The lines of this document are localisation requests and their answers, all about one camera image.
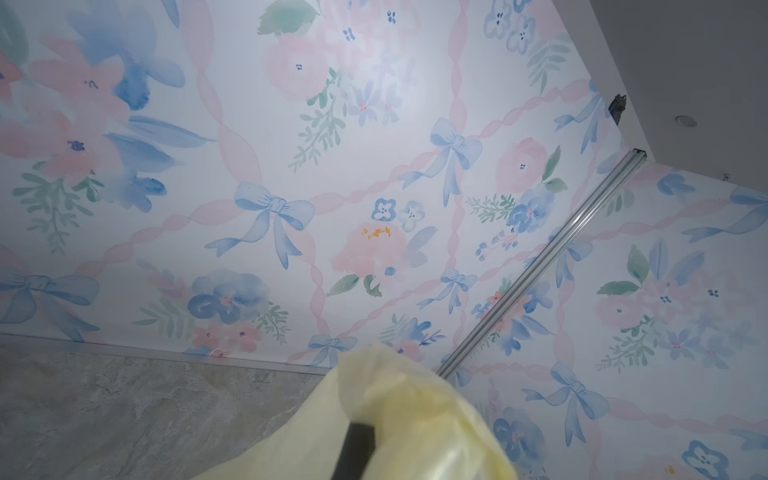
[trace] silver metal strip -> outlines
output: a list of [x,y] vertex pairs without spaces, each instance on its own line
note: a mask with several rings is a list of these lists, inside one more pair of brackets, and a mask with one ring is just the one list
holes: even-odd
[[239,366],[247,369],[273,370],[276,372],[309,373],[325,375],[330,369],[318,366],[288,365],[260,360],[217,358],[190,353],[167,352],[165,350],[138,349],[130,346],[102,345],[100,343],[80,343],[69,340],[46,339],[33,336],[8,335],[0,333],[0,348],[16,349],[37,353],[72,352],[94,353],[98,355],[130,356],[140,359],[168,360],[171,362],[205,363],[207,365]]
[[644,151],[634,149],[627,153],[621,162],[608,174],[598,188],[576,210],[552,241],[536,257],[536,260],[512,284],[509,291],[496,303],[480,323],[464,338],[464,341],[437,370],[437,374],[447,379],[464,358],[490,333],[494,324],[502,319],[506,311],[522,298],[533,283],[538,280],[546,268],[565,250],[576,234],[594,217],[613,193],[638,169],[647,156]]

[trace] yellow fabric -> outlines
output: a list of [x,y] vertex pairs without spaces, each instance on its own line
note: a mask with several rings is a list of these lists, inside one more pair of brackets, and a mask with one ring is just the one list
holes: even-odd
[[280,430],[195,480],[329,480],[350,421],[376,429],[362,480],[517,480],[475,409],[382,345],[340,356]]

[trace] round ceiling fixture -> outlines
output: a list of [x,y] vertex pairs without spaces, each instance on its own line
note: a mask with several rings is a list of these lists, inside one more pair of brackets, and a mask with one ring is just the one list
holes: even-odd
[[695,118],[689,117],[688,115],[678,115],[674,118],[674,120],[678,124],[688,128],[695,127],[699,124],[699,122],[697,122]]

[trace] gray stone tile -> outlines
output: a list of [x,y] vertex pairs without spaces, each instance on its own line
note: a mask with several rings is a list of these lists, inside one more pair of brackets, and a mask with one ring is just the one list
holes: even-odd
[[269,436],[321,379],[0,348],[0,477],[185,480]]

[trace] wallpaper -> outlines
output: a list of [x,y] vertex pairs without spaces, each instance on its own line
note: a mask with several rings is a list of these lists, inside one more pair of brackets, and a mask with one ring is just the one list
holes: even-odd
[[2,333],[436,368],[627,151],[549,0],[0,0],[0,51]]
[[521,475],[768,478],[766,205],[647,164],[510,309],[453,381]]

